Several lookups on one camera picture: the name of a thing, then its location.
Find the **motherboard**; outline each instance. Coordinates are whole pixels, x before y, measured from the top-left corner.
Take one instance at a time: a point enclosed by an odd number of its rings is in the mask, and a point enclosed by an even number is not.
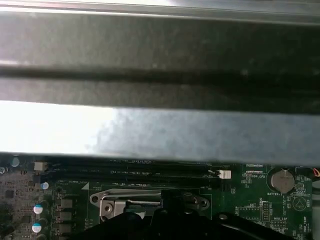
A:
[[[199,213],[209,219],[228,212],[297,240],[312,232],[309,168],[11,155],[0,163],[0,233],[6,240],[66,240],[113,217],[117,201],[110,197],[117,194],[131,194],[126,211],[148,215],[163,189],[197,198]]]

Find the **green circuit board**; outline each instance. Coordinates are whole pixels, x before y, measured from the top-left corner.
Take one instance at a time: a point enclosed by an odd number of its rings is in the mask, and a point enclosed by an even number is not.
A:
[[[5,220],[14,227],[5,240],[66,240],[93,227],[101,218],[99,207],[90,202],[90,197],[109,189],[180,188],[210,202],[201,212],[209,219],[219,212],[229,212],[297,240],[309,239],[312,232],[312,180],[301,171],[305,168],[143,160],[45,161],[50,164],[39,174],[34,170],[33,157],[20,157],[19,166],[8,167],[0,175],[0,223]],[[127,170],[129,165],[136,170]],[[230,171],[231,177],[221,179],[218,170]],[[274,188],[281,183],[280,178],[274,178],[271,184],[275,173],[283,172],[290,172],[292,181],[279,188],[286,193]],[[40,177],[47,177],[47,182]],[[46,207],[36,214],[34,207],[41,203]],[[43,222],[42,230],[35,232],[34,224]]]
[[[229,212],[257,224],[274,229],[282,234],[302,240],[311,232],[312,226],[312,181],[303,175],[295,175],[294,189],[281,194],[268,184],[272,166],[237,164],[230,166],[231,179],[223,179],[219,188],[201,187],[189,189],[210,201],[204,215],[211,218],[219,212]],[[92,194],[114,188],[160,190],[143,184],[117,182],[59,180],[47,194],[55,196],[58,189],[61,197],[74,196],[72,232],[81,232],[100,222],[99,208],[89,202]]]

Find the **silver metal surface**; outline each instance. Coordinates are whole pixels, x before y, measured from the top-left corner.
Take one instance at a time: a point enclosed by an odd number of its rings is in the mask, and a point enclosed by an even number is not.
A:
[[[316,115],[0,101],[0,152],[314,165]]]
[[[139,214],[142,218],[144,218],[147,212],[152,216],[153,212],[161,207],[161,199],[159,198],[160,195],[160,190],[154,191],[115,188],[93,194],[90,196],[90,199],[92,200],[93,197],[97,197],[100,199],[99,205],[96,202],[91,201],[91,203],[97,207],[99,206],[100,219],[102,221],[105,221],[105,218],[111,219],[124,213],[125,208],[130,208],[130,206],[132,205],[141,207],[141,209],[136,213]],[[194,195],[191,192],[183,192],[182,196],[186,209],[204,211],[210,207],[209,200],[204,197]],[[156,200],[145,200],[145,197],[150,197]]]
[[[80,10],[105,10],[118,13],[156,14],[170,13],[172,16],[198,16],[204,10],[243,11],[259,13],[282,13],[318,15],[320,5],[315,0],[0,0],[0,6],[26,6]]]
[[[112,188],[106,191],[94,193],[90,196],[90,203],[96,207],[101,207],[100,201],[104,199],[115,200],[118,198],[135,198],[135,197],[159,197],[161,191],[159,190],[142,190],[142,189],[125,189],[125,188]]]
[[[271,185],[280,193],[287,194],[295,187],[295,178],[288,170],[282,169],[272,175]]]
[[[113,216],[114,204],[115,204],[115,201],[112,201],[112,200],[100,201],[99,216],[100,217],[107,217],[107,218],[114,217]]]

